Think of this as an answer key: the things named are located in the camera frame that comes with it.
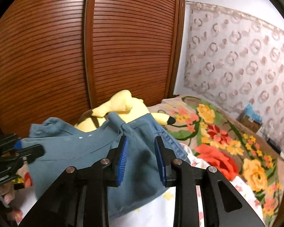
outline wooden wardrobe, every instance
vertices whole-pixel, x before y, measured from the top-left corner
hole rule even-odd
[[[0,128],[80,115],[129,89],[173,92],[185,0],[15,0],[0,19]]]

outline blue garment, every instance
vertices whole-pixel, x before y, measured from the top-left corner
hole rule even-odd
[[[86,133],[73,130],[62,120],[50,119],[53,122],[48,119],[42,125],[33,125],[30,138],[21,140],[24,148],[39,143],[45,149],[44,156],[29,164],[37,199],[68,166],[81,169],[105,158],[111,148],[118,146],[122,135],[128,137],[129,152],[121,186],[108,188],[108,214],[111,219],[139,208],[165,192],[154,151],[156,136],[160,135],[166,148],[173,149],[178,158],[189,162],[181,145],[151,114],[126,124],[112,112],[101,127]]]

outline floral blanket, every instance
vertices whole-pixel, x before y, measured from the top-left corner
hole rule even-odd
[[[240,176],[261,205],[266,226],[272,226],[284,190],[284,161],[259,136],[214,105],[193,96],[165,99],[149,107],[176,119],[165,129],[189,146],[194,156],[217,167],[232,181]]]

